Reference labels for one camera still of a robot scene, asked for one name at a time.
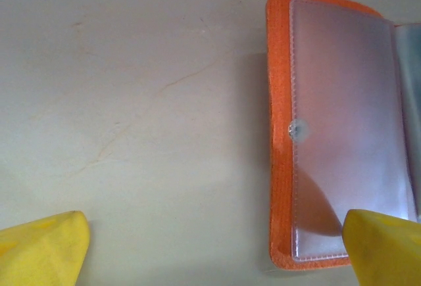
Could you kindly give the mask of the orange card holder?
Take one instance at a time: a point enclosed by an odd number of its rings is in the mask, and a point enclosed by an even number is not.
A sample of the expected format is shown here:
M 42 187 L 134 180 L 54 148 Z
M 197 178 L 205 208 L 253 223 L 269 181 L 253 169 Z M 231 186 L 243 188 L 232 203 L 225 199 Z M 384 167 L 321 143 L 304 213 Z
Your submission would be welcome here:
M 349 263 L 364 209 L 421 222 L 421 22 L 348 0 L 268 0 L 269 255 L 283 270 Z

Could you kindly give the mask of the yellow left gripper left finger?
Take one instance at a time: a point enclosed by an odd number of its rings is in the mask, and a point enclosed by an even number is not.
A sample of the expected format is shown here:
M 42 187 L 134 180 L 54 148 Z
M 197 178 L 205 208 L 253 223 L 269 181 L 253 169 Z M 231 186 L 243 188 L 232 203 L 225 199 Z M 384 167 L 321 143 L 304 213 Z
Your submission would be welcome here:
M 89 241 L 80 211 L 0 230 L 0 286 L 75 286 Z

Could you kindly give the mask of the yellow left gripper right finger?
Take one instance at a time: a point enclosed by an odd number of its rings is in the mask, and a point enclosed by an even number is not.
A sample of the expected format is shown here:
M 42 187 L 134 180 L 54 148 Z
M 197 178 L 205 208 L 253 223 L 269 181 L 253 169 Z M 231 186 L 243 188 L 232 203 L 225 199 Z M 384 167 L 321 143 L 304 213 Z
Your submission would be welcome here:
M 421 224 L 355 209 L 342 238 L 360 286 L 421 286 Z

